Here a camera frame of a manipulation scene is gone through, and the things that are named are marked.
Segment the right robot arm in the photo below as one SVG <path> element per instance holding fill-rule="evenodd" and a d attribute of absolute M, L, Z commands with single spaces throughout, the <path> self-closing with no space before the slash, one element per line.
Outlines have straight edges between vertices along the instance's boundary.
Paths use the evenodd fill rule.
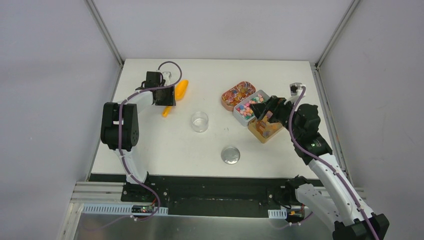
<path fill-rule="evenodd" d="M 327 199 L 305 177 L 296 176 L 285 184 L 283 196 L 288 204 L 308 207 L 329 228 L 334 240 L 384 239 L 390 222 L 366 204 L 344 175 L 331 147 L 319 133 L 317 105 L 272 96 L 250 108 L 258 120 L 279 123 L 288 130 L 296 154 L 330 196 Z"/>

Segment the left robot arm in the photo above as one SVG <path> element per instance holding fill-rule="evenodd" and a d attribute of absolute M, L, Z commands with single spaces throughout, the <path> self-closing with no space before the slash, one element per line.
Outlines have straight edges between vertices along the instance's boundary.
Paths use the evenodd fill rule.
<path fill-rule="evenodd" d="M 113 151 L 121 162 L 126 181 L 138 184 L 133 195 L 140 202 L 152 198 L 153 189 L 144 182 L 148 176 L 146 164 L 140 158 L 139 114 L 152 106 L 173 107 L 176 105 L 175 83 L 171 83 L 169 71 L 148 71 L 141 86 L 118 102 L 103 105 L 100 140 Z"/>

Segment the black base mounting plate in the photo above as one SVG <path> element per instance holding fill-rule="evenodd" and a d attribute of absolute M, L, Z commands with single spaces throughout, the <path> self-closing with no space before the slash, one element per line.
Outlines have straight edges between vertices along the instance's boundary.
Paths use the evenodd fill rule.
<path fill-rule="evenodd" d="M 149 175 L 144 186 L 130 183 L 122 174 L 92 174 L 90 182 L 122 183 L 122 202 L 140 203 L 136 213 L 153 207 L 169 215 L 266 218 L 269 210 L 303 210 L 291 184 L 295 178 L 243 178 Z"/>

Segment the orange plastic scoop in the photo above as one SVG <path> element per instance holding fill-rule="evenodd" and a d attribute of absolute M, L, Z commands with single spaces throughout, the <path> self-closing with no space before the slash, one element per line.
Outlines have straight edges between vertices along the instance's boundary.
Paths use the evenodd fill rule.
<path fill-rule="evenodd" d="M 176 101 L 180 101 L 184 98 L 187 88 L 189 85 L 189 81 L 187 79 L 181 80 L 175 88 L 175 100 Z M 168 114 L 171 112 L 172 110 L 172 106 L 166 106 L 165 109 L 162 112 L 162 117 L 166 118 L 168 116 Z"/>

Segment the yellow gummy candy tin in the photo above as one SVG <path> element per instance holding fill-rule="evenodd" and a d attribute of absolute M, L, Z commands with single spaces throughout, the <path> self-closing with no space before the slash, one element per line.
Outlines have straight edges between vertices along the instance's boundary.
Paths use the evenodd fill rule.
<path fill-rule="evenodd" d="M 268 117 L 265 116 L 262 120 L 252 120 L 247 128 L 262 144 L 265 144 L 284 127 L 279 122 L 270 123 Z"/>

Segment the grey star candy tin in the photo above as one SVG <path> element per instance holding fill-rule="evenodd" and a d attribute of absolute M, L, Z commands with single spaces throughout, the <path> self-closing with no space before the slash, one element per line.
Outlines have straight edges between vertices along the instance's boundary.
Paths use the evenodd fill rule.
<path fill-rule="evenodd" d="M 256 119 L 251 105 L 264 103 L 269 98 L 270 96 L 263 90 L 258 90 L 238 103 L 233 108 L 232 115 L 243 127 L 247 127 L 252 120 Z"/>

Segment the silver round jar lid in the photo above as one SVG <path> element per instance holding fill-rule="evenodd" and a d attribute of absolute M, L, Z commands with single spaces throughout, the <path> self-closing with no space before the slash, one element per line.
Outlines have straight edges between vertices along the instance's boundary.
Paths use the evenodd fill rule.
<path fill-rule="evenodd" d="M 224 163 L 234 165 L 240 160 L 241 153 L 235 146 L 227 146 L 222 149 L 220 156 Z"/>

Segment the pink oval lollipop tin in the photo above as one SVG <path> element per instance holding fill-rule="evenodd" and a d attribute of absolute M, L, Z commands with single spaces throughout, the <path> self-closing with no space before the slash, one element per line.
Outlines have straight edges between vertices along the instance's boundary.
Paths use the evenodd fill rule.
<path fill-rule="evenodd" d="M 256 92 L 256 87 L 248 82 L 241 81 L 221 95 L 221 104 L 225 110 L 232 112 L 242 100 Z"/>

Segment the clear plastic jar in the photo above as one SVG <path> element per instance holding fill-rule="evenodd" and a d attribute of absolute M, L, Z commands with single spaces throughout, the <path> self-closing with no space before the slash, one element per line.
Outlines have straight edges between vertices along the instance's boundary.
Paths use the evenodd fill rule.
<path fill-rule="evenodd" d="M 209 117 L 202 111 L 193 113 L 190 122 L 191 128 L 197 133 L 204 133 L 209 127 Z"/>

